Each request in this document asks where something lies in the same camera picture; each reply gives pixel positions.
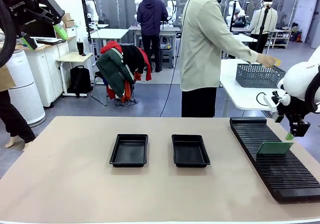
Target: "white cabinet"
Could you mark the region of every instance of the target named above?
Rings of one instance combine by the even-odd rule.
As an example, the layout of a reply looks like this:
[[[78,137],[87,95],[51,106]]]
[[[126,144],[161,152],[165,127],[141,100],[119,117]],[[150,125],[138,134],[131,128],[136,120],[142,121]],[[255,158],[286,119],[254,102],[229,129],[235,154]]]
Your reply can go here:
[[[39,51],[25,51],[44,107],[50,107],[63,92],[61,74],[56,60],[68,52],[67,42]]]

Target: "white wall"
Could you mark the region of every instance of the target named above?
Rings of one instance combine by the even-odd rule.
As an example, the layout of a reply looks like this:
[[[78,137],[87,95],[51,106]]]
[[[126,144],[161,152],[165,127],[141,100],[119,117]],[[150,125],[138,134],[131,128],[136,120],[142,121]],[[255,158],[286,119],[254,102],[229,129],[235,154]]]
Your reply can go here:
[[[298,0],[293,21],[299,24],[299,30],[302,29],[302,42],[306,40],[316,2],[317,0]]]
[[[76,29],[76,36],[77,40],[83,41],[87,37],[86,33],[86,22],[85,22],[85,16],[84,11],[82,8],[82,2],[81,0],[55,0],[58,5],[66,12],[70,13],[72,19],[74,19],[76,26],[78,28]]]

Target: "green jacket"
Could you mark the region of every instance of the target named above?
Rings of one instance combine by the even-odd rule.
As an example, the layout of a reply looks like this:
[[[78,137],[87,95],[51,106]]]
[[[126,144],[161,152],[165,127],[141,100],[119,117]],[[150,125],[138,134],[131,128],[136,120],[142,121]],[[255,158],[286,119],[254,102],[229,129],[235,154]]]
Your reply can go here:
[[[135,83],[135,77],[131,73],[128,65],[124,64],[123,54],[116,48],[111,48],[96,62],[107,83],[119,98],[125,93],[125,81],[130,84]]]

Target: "red object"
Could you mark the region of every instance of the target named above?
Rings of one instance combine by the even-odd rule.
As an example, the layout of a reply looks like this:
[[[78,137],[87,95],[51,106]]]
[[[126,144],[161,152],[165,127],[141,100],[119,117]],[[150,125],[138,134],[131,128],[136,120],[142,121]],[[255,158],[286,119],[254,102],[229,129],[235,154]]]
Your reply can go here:
[[[102,47],[100,50],[100,53],[105,53],[107,52],[109,49],[115,48],[116,50],[118,50],[120,53],[122,53],[122,48],[121,46],[115,42],[115,41],[109,41],[105,47]]]

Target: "slotted rack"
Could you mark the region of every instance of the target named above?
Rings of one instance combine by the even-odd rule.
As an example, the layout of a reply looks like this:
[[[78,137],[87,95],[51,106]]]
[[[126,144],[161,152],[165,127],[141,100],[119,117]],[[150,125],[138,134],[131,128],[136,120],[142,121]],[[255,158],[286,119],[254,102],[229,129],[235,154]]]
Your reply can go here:
[[[230,118],[230,126],[275,200],[320,201],[320,183],[291,151],[257,155],[263,142],[281,142],[267,126],[266,118]]]

